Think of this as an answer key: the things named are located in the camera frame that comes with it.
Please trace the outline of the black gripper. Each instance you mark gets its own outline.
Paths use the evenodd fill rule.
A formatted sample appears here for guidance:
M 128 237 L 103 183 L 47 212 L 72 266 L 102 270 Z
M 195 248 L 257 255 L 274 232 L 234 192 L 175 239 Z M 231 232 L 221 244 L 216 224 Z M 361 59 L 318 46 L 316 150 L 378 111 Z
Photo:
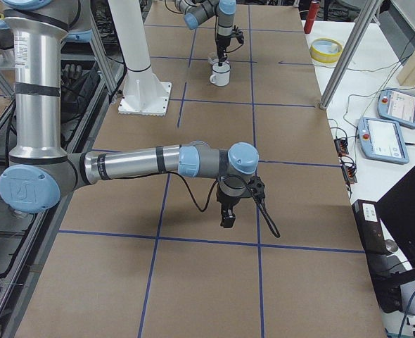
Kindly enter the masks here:
M 222 67 L 226 62 L 226 50 L 231 43 L 231 36 L 216 34 L 215 37 L 217 55 L 219 56 L 219 67 Z
M 248 198 L 248 193 L 244 192 L 239 196 L 229 196 L 224 193 L 220 187 L 217 188 L 216 199 L 221 204 L 221 223 L 223 228 L 232 228 L 235 223 L 235 214 L 233 207 L 239 203 L 241 199 Z

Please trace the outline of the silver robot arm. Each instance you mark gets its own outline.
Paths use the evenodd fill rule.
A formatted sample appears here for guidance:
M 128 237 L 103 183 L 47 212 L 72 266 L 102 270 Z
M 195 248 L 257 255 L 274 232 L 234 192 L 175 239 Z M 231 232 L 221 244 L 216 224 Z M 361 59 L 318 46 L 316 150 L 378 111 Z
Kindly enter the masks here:
M 215 44 L 219 65 L 227 60 L 227 49 L 231 40 L 236 38 L 239 44 L 244 42 L 242 31 L 234 25 L 236 1 L 174 1 L 175 8 L 184 15 L 184 21 L 190 30 L 194 30 L 211 18 L 215 18 Z
M 89 35 L 89 1 L 2 1 L 4 22 L 13 33 L 15 60 L 16 146 L 8 151 L 8 167 L 0 176 L 1 198 L 13 209 L 40 213 L 62 197 L 98 181 L 134 179 L 173 173 L 215 179 L 221 223 L 234 225 L 233 207 L 252 197 L 257 149 L 239 142 L 212 149 L 205 142 L 157 146 L 132 152 L 68 154 L 60 140 L 61 42 L 69 33 Z M 126 82 L 119 113 L 164 115 L 172 84 L 152 69 L 139 1 L 108 1 L 117 33 Z M 190 30 L 215 18 L 219 66 L 229 66 L 232 38 L 243 43 L 234 25 L 236 1 L 174 1 Z

